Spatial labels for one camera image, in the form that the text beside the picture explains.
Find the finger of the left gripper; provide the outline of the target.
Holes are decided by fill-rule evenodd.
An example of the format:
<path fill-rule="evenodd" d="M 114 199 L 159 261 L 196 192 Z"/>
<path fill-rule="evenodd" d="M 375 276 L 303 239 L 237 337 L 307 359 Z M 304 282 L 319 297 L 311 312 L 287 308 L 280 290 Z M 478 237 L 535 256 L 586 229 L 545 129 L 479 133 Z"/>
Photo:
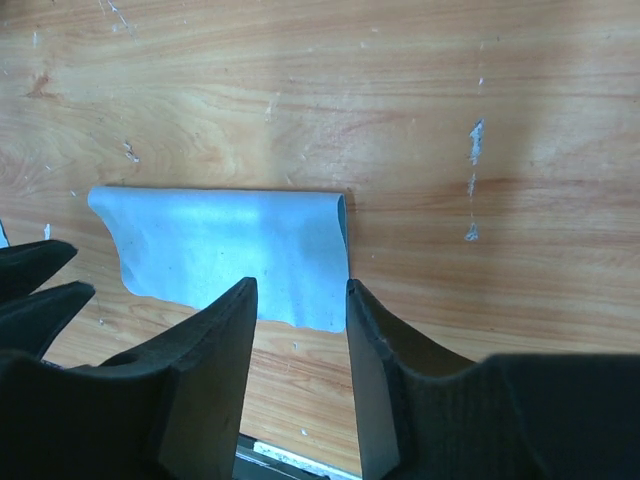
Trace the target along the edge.
<path fill-rule="evenodd" d="M 1 350 L 43 358 L 94 295 L 91 285 L 76 281 L 2 302 Z"/>
<path fill-rule="evenodd" d="M 25 297 L 64 267 L 78 250 L 59 240 L 1 249 L 1 302 Z"/>

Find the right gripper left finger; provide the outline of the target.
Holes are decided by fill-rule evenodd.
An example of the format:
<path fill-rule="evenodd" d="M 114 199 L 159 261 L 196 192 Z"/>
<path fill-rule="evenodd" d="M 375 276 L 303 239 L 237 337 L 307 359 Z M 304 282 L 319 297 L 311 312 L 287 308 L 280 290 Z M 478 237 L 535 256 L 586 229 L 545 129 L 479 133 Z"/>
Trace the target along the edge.
<path fill-rule="evenodd" d="M 5 479 L 228 479 L 257 319 L 257 283 L 97 366 L 1 350 Z"/>

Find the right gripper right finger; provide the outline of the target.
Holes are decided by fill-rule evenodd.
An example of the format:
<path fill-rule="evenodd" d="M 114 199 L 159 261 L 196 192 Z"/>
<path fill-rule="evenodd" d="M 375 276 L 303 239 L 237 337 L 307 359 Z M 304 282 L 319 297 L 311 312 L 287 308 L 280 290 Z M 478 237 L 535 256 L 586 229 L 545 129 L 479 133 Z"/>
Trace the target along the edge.
<path fill-rule="evenodd" d="M 366 479 L 635 479 L 639 359 L 495 354 L 473 362 L 346 288 Z"/>

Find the light blue cloth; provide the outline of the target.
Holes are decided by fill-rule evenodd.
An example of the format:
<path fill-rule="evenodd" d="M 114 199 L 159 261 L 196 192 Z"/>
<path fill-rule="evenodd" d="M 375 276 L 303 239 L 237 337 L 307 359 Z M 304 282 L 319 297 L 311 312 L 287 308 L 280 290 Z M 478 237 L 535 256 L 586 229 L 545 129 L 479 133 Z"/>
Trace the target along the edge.
<path fill-rule="evenodd" d="M 203 309 L 244 277 L 257 316 L 341 333 L 350 277 L 341 193 L 95 187 L 88 205 L 134 295 Z"/>

